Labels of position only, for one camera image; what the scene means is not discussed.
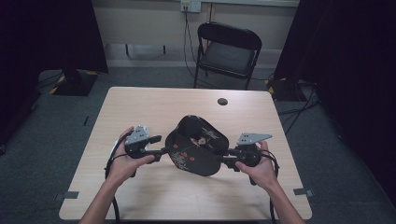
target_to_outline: table surface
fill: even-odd
[[[225,98],[227,105],[219,105]],[[235,147],[241,133],[269,133],[268,146],[280,169],[278,180],[304,219],[312,216],[306,195],[294,189],[303,184],[276,113],[266,91],[223,91],[113,87],[106,96],[69,191],[76,199],[64,199],[62,219],[81,219],[105,180],[104,167],[120,134],[130,126],[146,125],[149,134],[163,140],[148,145],[164,147],[166,136],[186,115],[211,123]],[[258,220],[270,219],[268,194],[251,186],[248,176],[222,164],[212,176],[199,176],[176,168],[168,155],[144,165],[136,177],[116,193],[120,218],[128,220]],[[110,207],[107,217],[114,219]]]

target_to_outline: gray carpet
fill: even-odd
[[[249,89],[265,91],[259,79],[272,72],[256,69],[257,79]],[[57,73],[44,72],[40,79]],[[242,90],[245,84],[211,74],[202,74],[201,79],[229,90]],[[55,198],[69,188],[110,87],[191,88],[192,83],[182,67],[110,68],[109,75],[96,79],[87,97],[51,95],[53,84],[41,88],[35,111],[13,134],[6,155],[0,157],[0,223],[75,223],[59,218],[62,202]],[[304,92],[308,94],[310,88],[305,87]],[[278,111],[302,106],[301,102],[276,102]],[[291,124],[289,117],[281,116],[285,130]],[[287,135],[304,187],[315,193],[309,198],[313,216],[307,223],[396,223],[396,212],[386,195],[361,160],[340,141],[335,127],[317,105],[303,112]]]

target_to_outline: hand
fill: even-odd
[[[127,129],[121,136],[130,133],[134,127]],[[125,141],[124,139],[120,146],[115,149],[114,158],[116,158],[111,167],[110,173],[108,174],[107,180],[113,182],[117,186],[120,186],[125,180],[127,180],[136,171],[136,169],[150,161],[154,160],[153,155],[149,155],[140,159],[133,159],[128,156],[125,152]]]
[[[260,148],[258,148],[258,150],[268,150],[267,142],[260,141],[259,144]],[[262,154],[269,155],[268,151],[263,151]],[[235,165],[242,173],[249,175],[254,182],[263,189],[269,189],[274,184],[278,184],[274,172],[274,165],[272,161],[266,157],[262,157],[259,164],[255,167],[246,166],[240,161],[237,161]]]

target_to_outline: black folding chair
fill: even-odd
[[[262,49],[262,41],[252,31],[218,22],[206,22],[198,27],[198,58],[194,88],[199,68],[229,77],[246,79],[245,90]],[[204,50],[204,41],[209,45]]]

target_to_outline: person's left hand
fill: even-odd
[[[131,133],[134,127],[127,129],[121,136],[127,133]],[[107,180],[112,181],[117,186],[120,186],[125,180],[127,180],[136,171],[136,169],[154,160],[153,155],[145,156],[140,159],[133,159],[128,156],[125,152],[125,141],[126,138],[121,142],[120,146],[115,149],[114,158],[116,158],[110,167],[110,173],[108,174]]]

